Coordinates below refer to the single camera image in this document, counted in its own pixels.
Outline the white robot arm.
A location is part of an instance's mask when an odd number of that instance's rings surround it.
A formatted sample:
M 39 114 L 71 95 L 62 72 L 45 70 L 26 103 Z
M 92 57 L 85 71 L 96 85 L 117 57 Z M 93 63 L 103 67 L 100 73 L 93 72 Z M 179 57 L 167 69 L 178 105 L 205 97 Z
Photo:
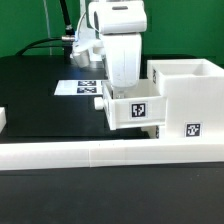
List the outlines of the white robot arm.
M 76 31 L 72 56 L 92 49 L 105 59 L 106 73 L 113 88 L 137 85 L 141 62 L 141 32 L 147 29 L 143 0 L 90 0 L 89 25 Z

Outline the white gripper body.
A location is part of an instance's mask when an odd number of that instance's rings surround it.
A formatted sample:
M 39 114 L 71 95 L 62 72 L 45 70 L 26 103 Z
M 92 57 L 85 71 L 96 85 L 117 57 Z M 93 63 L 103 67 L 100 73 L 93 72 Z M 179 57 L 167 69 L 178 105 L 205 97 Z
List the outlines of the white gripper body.
M 133 88 L 140 75 L 140 33 L 147 29 L 143 0 L 93 1 L 88 14 L 90 25 L 102 41 L 111 86 Z

